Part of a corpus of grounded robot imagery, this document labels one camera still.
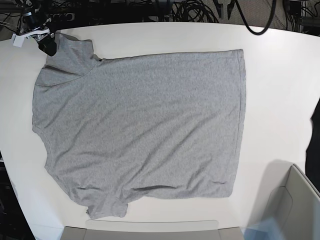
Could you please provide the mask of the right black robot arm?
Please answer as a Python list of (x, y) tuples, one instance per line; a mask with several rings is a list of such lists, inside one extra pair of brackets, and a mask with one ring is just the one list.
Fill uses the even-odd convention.
[(34, 39), (38, 48), (52, 57), (57, 52), (55, 31), (51, 25), (51, 18), (46, 16), (41, 4), (37, 0), (21, 0), (20, 15), (21, 26), (12, 35), (12, 43), (15, 47), (22, 47), (26, 39)]

